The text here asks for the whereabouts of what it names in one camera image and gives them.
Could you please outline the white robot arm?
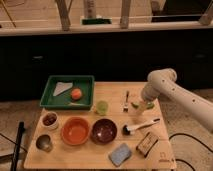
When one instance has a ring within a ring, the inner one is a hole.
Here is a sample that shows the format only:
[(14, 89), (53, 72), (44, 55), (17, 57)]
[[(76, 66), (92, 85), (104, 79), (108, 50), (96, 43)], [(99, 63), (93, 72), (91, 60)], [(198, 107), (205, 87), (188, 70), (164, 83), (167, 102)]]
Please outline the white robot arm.
[(213, 134), (213, 103), (182, 88), (176, 80), (177, 73), (172, 68), (150, 72), (147, 76), (147, 83), (141, 91), (141, 99), (144, 102), (152, 102), (163, 94), (181, 105)]

